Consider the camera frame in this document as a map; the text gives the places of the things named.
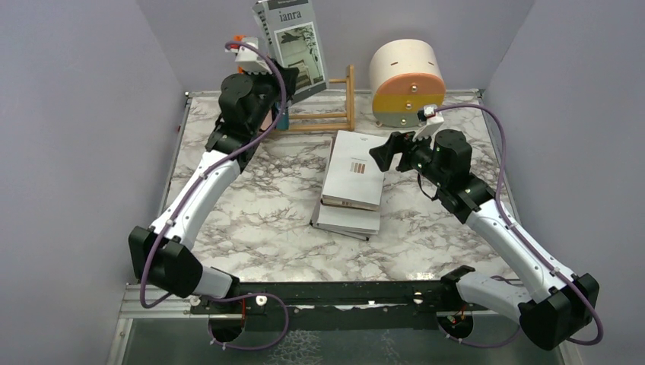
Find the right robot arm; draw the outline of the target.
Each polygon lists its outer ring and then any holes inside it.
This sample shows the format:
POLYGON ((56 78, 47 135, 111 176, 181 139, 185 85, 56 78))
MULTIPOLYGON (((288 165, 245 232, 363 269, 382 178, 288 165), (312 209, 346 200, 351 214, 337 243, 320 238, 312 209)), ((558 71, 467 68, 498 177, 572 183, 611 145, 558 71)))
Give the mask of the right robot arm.
POLYGON ((397 171, 414 170, 433 183, 434 199, 482 237, 522 282, 514 287, 463 265, 440 279, 439 299, 446 308, 483 306, 516 322, 534 345, 547 351, 592 321, 597 280, 561 264, 497 202, 493 189, 471 172, 472 147, 462 132, 442 130, 434 141, 393 132, 369 154, 383 172, 400 154, 397 171))

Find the grey book with plant cover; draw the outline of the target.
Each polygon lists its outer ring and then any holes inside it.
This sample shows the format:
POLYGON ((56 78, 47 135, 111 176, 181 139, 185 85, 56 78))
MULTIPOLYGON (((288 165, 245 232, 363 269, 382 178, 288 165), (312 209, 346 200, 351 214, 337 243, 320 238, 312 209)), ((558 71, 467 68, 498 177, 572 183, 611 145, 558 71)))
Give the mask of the grey book with plant cover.
POLYGON ((257 1, 256 23, 264 32, 269 55, 284 68, 296 68, 292 102, 298 103, 329 86, 313 3, 309 0, 257 1))

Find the teal Humor book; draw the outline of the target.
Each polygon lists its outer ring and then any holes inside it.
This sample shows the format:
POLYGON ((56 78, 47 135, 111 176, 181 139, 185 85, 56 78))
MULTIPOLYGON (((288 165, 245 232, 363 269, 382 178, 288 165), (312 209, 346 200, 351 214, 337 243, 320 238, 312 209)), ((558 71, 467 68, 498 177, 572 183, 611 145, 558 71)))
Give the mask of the teal Humor book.
POLYGON ((289 129, 289 106, 290 103, 287 103, 286 107, 279 113, 281 110, 281 102, 276 102, 272 110, 272 118, 278 119, 275 130, 276 131, 286 131, 289 129))

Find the white rose Designer Fate book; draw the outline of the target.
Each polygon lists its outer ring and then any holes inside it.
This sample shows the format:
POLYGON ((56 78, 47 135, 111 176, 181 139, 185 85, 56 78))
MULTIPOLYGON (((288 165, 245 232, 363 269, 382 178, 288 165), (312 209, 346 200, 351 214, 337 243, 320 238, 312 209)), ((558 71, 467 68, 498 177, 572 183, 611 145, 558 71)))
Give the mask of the white rose Designer Fate book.
POLYGON ((259 133, 263 133, 266 130, 271 128, 272 123, 274 122, 275 116, 276 116, 277 110, 276 107, 273 106, 270 111, 266 114, 265 118, 263 119, 260 127, 259 127, 259 133))

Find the orange Fashion Show book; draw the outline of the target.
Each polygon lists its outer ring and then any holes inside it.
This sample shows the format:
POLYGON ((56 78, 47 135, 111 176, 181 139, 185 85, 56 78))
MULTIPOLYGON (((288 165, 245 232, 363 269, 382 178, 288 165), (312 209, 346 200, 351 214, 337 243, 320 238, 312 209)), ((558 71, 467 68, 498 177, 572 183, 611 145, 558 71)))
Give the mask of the orange Fashion Show book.
MULTIPOLYGON (((242 34, 235 35, 234 41, 242 42, 245 37, 246 36, 242 34)), ((244 73, 244 70, 240 66, 237 66, 237 71, 241 74, 244 73)))

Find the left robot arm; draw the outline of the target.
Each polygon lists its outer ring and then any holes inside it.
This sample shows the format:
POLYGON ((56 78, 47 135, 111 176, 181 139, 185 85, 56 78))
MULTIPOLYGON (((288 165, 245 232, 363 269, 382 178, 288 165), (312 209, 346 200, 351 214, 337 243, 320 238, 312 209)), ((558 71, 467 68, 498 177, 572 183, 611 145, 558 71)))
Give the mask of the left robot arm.
POLYGON ((208 296, 221 312, 239 302, 238 278, 204 266, 192 253, 212 208, 251 161, 266 117, 276 103, 295 94, 297 68, 277 75, 236 73, 221 85, 220 114, 205 153, 189 181, 163 214, 148 227, 135 227, 128 243, 135 276, 177 297, 208 296))

